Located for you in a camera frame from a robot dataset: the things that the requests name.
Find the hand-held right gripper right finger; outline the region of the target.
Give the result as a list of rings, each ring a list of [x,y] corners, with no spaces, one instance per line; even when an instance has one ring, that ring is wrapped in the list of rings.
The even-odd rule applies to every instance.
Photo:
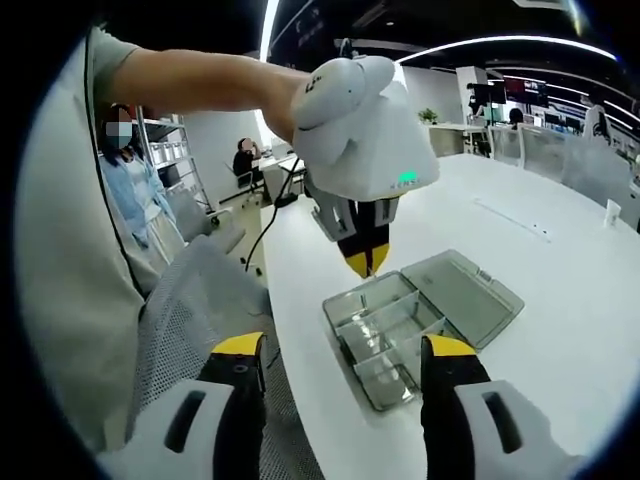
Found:
[[[429,479],[572,479],[579,471],[582,458],[554,441],[544,413],[492,380],[466,343],[425,334],[420,373]]]

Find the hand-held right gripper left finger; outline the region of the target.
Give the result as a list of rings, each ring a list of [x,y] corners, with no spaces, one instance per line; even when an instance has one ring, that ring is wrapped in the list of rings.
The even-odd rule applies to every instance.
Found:
[[[258,479],[266,424],[259,331],[216,345],[137,417],[119,451],[102,455],[111,479]]]

